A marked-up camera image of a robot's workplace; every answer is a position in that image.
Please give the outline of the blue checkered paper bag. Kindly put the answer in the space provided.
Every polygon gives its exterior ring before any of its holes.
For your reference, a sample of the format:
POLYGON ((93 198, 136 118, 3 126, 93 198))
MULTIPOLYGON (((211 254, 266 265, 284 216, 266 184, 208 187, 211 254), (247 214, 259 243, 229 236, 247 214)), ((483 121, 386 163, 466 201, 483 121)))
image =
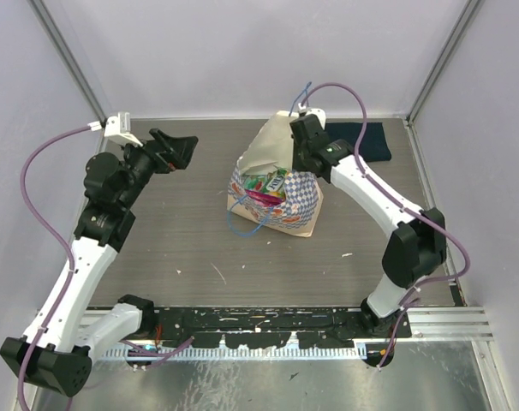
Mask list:
POLYGON ((324 196, 316 177, 293 169, 290 123, 304 108, 310 84, 290 110, 271 116, 236 161, 228 186, 227 223, 234 234, 254 235, 270 228, 308 238, 313 234, 324 196))

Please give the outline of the green Fox's candy packet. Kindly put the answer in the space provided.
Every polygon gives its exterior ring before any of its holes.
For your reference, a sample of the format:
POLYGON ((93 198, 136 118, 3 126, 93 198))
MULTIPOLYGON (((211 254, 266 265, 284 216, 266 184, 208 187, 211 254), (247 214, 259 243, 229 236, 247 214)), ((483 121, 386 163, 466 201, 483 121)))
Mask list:
POLYGON ((276 193, 285 195, 283 185, 287 174, 286 169, 276 168, 275 171, 264 175, 245 175, 243 187, 246 191, 253 190, 271 195, 276 193))

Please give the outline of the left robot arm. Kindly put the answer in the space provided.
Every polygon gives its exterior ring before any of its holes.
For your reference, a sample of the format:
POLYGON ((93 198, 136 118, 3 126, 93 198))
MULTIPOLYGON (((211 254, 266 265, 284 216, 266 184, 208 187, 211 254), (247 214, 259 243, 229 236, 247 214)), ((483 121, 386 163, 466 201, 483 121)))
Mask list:
POLYGON ((149 134, 149 140, 124 144, 120 158, 101 152, 86 163, 87 203, 74 239, 61 242, 67 262, 33 322, 0 348, 19 385, 73 397, 85 386, 93 363, 114 344, 130 335, 147 339, 157 331, 153 302, 135 295, 121 297, 103 318, 79 328, 100 279, 134 225, 135 201, 154 175, 186 169, 199 142, 158 128, 149 134))

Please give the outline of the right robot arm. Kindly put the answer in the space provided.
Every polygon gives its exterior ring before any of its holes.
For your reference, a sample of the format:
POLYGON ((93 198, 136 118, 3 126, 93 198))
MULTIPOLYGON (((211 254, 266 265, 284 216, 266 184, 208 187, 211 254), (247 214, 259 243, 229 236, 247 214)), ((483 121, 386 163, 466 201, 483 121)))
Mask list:
POLYGON ((370 337, 391 328, 401 299, 423 277, 435 272, 447 257, 444 214, 423 210, 399 194, 365 164, 345 140, 332 141, 325 131, 325 113, 304 109, 289 124, 293 139, 293 169, 325 180, 353 199, 378 224, 388 239, 382 258, 383 275, 361 303, 361 327, 370 337))

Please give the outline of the folded navy cloth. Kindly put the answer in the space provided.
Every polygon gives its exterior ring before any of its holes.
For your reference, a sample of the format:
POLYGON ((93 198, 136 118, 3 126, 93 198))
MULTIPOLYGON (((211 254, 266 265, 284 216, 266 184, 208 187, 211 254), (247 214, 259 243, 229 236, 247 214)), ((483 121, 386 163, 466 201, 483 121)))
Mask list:
MULTIPOLYGON (((361 128, 361 122, 329 122, 325 125, 325 131, 333 141, 345 140, 351 146, 354 146, 358 140, 361 128)), ((391 151, 381 122, 367 124, 359 153, 367 163, 391 161, 391 151)))

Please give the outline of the purple snack packet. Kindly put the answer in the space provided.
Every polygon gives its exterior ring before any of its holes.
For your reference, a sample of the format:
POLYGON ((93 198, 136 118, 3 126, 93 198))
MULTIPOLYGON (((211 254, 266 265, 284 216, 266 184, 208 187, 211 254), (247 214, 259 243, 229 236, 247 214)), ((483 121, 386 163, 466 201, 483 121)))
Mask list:
POLYGON ((257 191, 253 191, 253 190, 247 190, 246 194, 252 200, 260 203, 262 206, 265 206, 265 207, 279 206, 286 200, 285 195, 279 194, 279 193, 276 193, 275 195, 271 195, 271 194, 261 193, 261 192, 257 192, 257 191))

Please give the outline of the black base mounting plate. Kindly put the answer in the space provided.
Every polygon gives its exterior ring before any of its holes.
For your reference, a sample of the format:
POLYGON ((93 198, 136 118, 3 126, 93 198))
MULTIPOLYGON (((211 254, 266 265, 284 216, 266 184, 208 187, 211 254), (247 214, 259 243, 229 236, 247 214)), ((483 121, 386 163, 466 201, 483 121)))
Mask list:
POLYGON ((194 348, 282 348, 296 337, 298 348, 353 348, 358 339, 391 337, 396 323, 369 330, 361 312, 347 307, 166 307, 148 331, 126 336, 176 348, 192 337, 194 348))

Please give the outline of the left aluminium frame post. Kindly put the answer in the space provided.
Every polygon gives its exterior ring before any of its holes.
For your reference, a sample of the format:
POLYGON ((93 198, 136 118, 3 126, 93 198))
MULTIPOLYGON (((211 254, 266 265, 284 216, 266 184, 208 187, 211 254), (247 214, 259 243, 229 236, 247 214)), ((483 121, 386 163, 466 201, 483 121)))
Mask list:
POLYGON ((90 82, 86 78, 85 73, 75 58, 74 53, 71 51, 69 44, 56 24, 47 5, 42 0, 28 0, 27 3, 45 30, 47 37, 54 46, 58 56, 61 58, 65 68, 68 70, 93 114, 100 121, 105 120, 107 118, 107 112, 102 107, 96 93, 92 89, 90 82))

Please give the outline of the aluminium frame post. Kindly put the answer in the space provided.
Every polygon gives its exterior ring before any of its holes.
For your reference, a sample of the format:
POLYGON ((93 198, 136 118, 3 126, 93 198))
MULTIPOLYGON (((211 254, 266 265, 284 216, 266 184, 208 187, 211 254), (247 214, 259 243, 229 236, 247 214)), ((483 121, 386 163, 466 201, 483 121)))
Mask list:
POLYGON ((406 116, 407 123, 412 124, 417 119, 431 92, 436 86, 438 79, 449 65, 451 58, 462 42, 462 38, 465 36, 468 28, 474 21, 474 18, 484 3, 484 0, 468 0, 465 2, 462 11, 460 12, 456 22, 450 30, 450 34, 444 42, 444 45, 439 52, 435 63, 429 71, 429 74, 427 75, 418 96, 416 97, 409 113, 406 116))
POLYGON ((90 82, 86 78, 85 73, 75 58, 74 53, 71 51, 69 44, 56 24, 47 5, 42 0, 28 0, 27 3, 45 30, 47 37, 54 46, 58 56, 61 58, 65 68, 68 70, 93 114, 100 121, 105 120, 107 118, 107 112, 102 107, 96 93, 92 89, 90 82))

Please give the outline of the right aluminium frame post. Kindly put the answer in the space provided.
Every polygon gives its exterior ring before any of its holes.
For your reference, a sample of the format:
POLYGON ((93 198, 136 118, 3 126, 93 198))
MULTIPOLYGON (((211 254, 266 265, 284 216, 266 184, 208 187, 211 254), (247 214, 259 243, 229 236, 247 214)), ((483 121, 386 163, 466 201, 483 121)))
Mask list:
POLYGON ((417 119, 431 92, 436 86, 438 79, 449 65, 451 58, 462 42, 462 38, 465 36, 468 28, 474 21, 474 18, 484 3, 484 0, 468 0, 465 2, 462 11, 460 12, 456 22, 450 30, 450 34, 444 42, 444 45, 439 52, 435 63, 429 71, 429 74, 427 75, 418 96, 416 97, 409 113, 406 116, 407 123, 412 124, 417 119))

